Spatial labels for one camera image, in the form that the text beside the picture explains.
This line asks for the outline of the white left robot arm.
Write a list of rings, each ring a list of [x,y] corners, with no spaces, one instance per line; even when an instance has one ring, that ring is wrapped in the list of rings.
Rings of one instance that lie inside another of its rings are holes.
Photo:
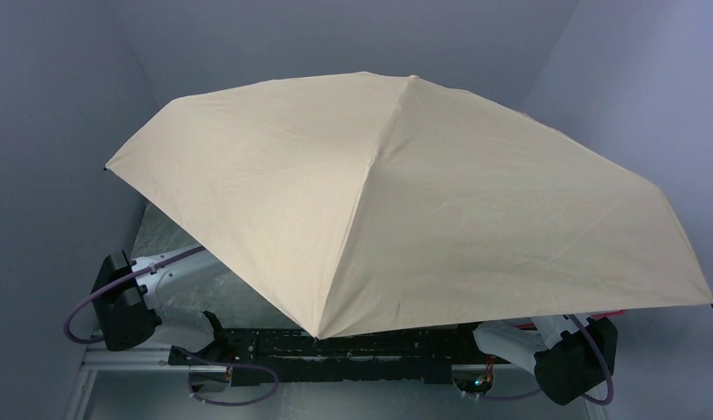
[[[106,256],[92,292],[123,280],[92,300],[106,348],[121,352],[152,342],[197,353],[208,347],[221,335],[216,315],[179,309],[170,300],[228,272],[201,246],[134,260],[122,251]]]

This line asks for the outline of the beige folding umbrella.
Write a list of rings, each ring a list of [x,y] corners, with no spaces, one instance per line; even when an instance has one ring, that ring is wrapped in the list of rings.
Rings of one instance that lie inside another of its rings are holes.
[[[415,76],[181,97],[106,168],[320,339],[713,302],[655,184]]]

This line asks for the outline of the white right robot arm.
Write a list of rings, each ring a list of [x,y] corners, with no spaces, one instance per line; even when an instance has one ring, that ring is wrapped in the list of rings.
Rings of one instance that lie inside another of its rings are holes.
[[[497,356],[535,378],[538,389],[558,405],[577,398],[606,406],[613,401],[619,333],[607,317],[574,314],[533,317],[534,331],[506,321],[489,321],[472,335],[479,351]]]

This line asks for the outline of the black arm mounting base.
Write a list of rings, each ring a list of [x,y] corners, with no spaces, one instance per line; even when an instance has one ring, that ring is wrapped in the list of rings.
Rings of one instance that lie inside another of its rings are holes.
[[[226,338],[199,356],[232,363],[234,387],[281,382],[421,381],[451,384],[464,370],[481,374],[473,324],[315,339],[294,329],[227,330]]]

